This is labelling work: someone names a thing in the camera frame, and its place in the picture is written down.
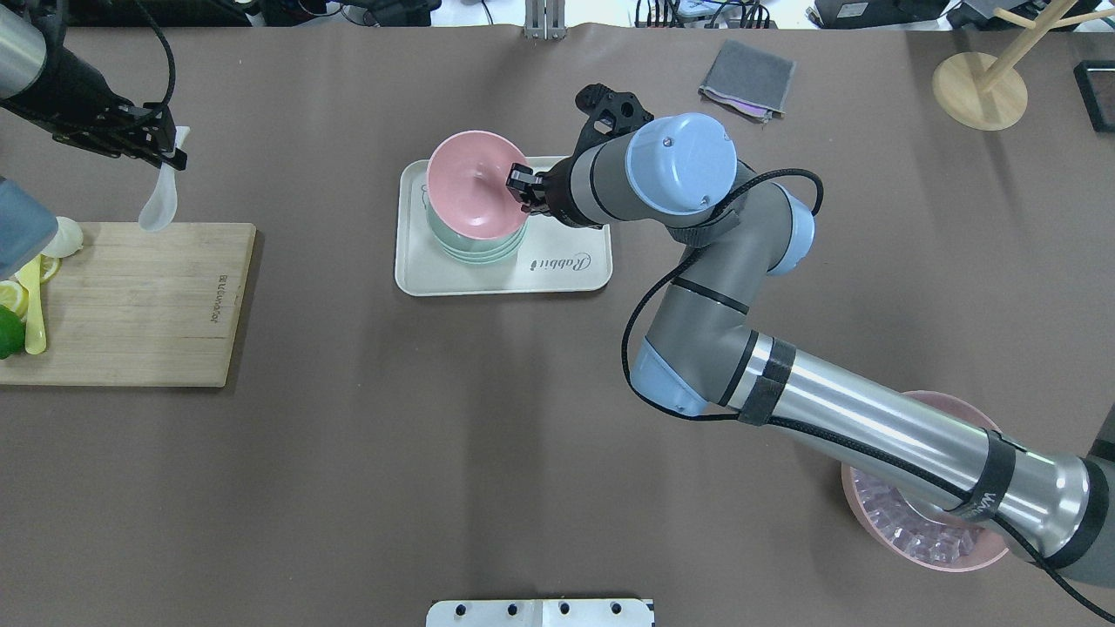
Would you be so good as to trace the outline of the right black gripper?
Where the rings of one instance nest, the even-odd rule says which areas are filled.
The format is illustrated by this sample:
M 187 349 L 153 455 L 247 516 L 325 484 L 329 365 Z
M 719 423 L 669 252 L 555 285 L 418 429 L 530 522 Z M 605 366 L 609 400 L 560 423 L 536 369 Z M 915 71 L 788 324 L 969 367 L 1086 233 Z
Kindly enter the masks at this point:
M 605 84 L 588 84 L 575 95 L 578 110 L 586 116 L 574 149 L 544 171 L 513 163 L 506 179 L 510 194 L 518 195 L 521 211 L 558 219 L 574 229 L 601 229 L 618 218 L 603 206 L 593 191 L 592 167 L 611 139 L 626 138 L 655 120 L 632 91 L 614 91 Z

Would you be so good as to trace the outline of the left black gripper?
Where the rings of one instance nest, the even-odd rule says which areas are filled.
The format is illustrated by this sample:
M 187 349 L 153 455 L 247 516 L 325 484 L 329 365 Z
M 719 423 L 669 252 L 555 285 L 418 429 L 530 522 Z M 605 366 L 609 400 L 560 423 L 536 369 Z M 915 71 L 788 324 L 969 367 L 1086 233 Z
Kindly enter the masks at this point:
M 159 162 L 184 171 L 178 127 L 166 104 L 133 102 L 112 91 L 100 71 L 71 52 L 57 52 L 25 88 L 25 110 L 52 138 L 107 158 Z

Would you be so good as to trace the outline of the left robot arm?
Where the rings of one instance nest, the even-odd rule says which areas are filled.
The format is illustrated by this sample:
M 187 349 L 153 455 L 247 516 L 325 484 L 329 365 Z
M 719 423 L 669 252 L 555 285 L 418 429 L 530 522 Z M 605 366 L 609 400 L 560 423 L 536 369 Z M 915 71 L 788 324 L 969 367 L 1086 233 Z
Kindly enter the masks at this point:
M 167 36 L 139 12 L 155 32 L 167 62 L 165 91 L 137 104 L 117 94 L 104 74 L 66 44 L 64 1 L 3 3 L 3 276 L 12 274 L 58 232 L 56 215 L 10 175 L 23 139 L 9 143 L 17 124 L 43 131 L 59 145 L 104 158 L 139 160 L 183 171 L 187 154 L 172 120 L 169 100 L 176 66 Z

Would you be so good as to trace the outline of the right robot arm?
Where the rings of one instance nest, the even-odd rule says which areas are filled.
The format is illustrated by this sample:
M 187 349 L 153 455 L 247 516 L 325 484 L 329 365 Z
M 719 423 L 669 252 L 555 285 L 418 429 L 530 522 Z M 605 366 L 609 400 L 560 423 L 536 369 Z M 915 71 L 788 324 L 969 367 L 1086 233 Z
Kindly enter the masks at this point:
M 762 306 L 765 280 L 808 255 L 825 187 L 805 168 L 757 173 L 723 124 L 700 112 L 656 118 L 630 91 L 589 84 L 575 148 L 546 172 L 500 167 L 510 205 L 563 226 L 603 229 L 641 219 L 665 226 L 683 254 L 661 293 L 626 385 L 650 408 L 686 421 L 737 421 L 791 434 L 863 469 L 948 523 L 1001 536 L 1064 589 L 1112 587 L 1112 418 L 1085 455 L 1032 448 L 995 428 L 849 370 L 940 366 L 977 382 L 1014 382 L 1024 401 L 1064 401 L 1072 374 L 1112 374 L 1112 273 L 1094 242 L 1000 237 L 969 218 L 976 194 L 911 208 L 838 195 L 849 272 L 828 302 Z M 935 241 L 906 211 L 950 219 Z M 835 311 L 828 311 L 828 306 Z

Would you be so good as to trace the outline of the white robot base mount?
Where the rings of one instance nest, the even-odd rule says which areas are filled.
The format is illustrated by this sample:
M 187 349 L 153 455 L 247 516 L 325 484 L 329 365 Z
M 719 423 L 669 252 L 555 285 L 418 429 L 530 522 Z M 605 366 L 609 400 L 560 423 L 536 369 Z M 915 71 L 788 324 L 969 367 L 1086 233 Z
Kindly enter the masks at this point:
M 434 602 L 426 626 L 656 626 L 653 602 L 637 598 L 537 598 Z

